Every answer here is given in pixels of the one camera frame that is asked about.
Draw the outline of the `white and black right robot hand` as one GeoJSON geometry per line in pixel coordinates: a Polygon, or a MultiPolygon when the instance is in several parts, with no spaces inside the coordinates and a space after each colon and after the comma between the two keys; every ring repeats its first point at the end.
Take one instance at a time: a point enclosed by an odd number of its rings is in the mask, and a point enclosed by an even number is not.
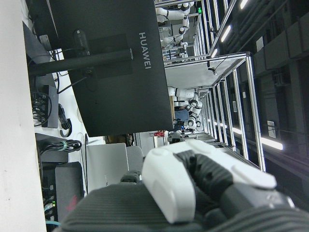
{"type": "Polygon", "coordinates": [[[200,140],[152,149],[141,180],[91,191],[60,232],[306,232],[273,175],[200,140]]]}

